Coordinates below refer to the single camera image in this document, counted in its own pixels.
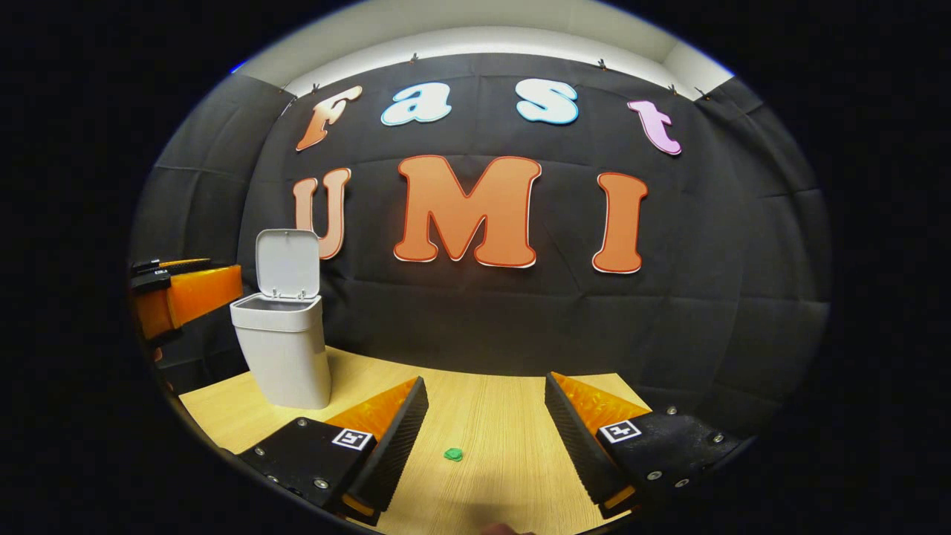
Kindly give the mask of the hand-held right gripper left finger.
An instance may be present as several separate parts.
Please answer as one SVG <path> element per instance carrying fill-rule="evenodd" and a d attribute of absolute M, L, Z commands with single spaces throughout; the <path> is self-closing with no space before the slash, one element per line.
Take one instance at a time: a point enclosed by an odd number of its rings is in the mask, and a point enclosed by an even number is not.
<path fill-rule="evenodd" d="M 295 417 L 240 460 L 314 507 L 374 526 L 393 501 L 428 407 L 417 376 L 325 422 Z"/>

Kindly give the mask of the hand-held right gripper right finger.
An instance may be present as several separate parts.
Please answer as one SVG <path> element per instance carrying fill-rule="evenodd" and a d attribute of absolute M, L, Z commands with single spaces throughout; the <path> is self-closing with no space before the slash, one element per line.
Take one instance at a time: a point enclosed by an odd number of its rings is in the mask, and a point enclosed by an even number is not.
<path fill-rule="evenodd" d="M 674 406 L 652 411 L 560 373 L 545 406 L 602 518 L 665 507 L 747 449 L 747 440 Z"/>

